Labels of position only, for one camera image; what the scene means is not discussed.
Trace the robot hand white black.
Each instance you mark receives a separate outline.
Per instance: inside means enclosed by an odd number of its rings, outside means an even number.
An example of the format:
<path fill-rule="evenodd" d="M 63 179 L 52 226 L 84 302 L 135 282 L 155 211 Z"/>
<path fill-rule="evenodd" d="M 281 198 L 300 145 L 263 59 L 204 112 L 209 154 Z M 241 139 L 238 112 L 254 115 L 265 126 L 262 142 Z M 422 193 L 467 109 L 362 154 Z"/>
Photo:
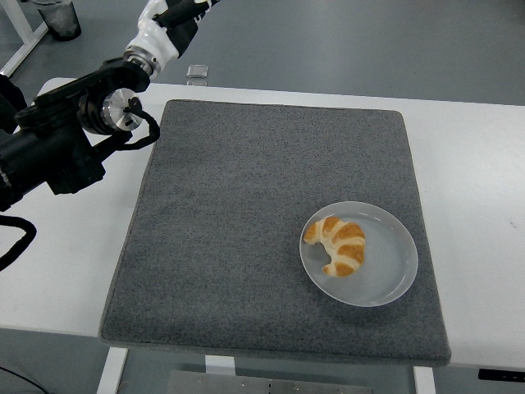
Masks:
<path fill-rule="evenodd" d="M 124 57 L 141 58 L 162 69 L 179 58 L 198 32 L 198 24 L 215 1 L 149 1 L 138 19 L 138 34 L 129 42 Z"/>

